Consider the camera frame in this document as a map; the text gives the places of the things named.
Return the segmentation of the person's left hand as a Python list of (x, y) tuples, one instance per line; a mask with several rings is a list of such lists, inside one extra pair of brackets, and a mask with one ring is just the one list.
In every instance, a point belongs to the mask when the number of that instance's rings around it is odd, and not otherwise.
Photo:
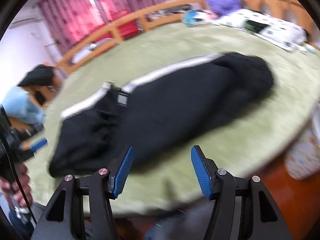
[[(27, 174), (28, 168), (25, 164), (21, 163), (20, 165), (16, 166), (16, 170), (19, 171), (18, 177), (28, 203), (29, 205), (32, 205), (33, 197), (31, 195), (31, 187), (29, 185), (30, 177)], [(27, 207), (27, 203), (16, 182), (11, 184), (6, 179), (1, 177), (1, 191), (3, 192), (5, 199), (12, 209), (14, 209), (14, 204), (12, 202), (13, 199), (19, 204), (20, 207)]]

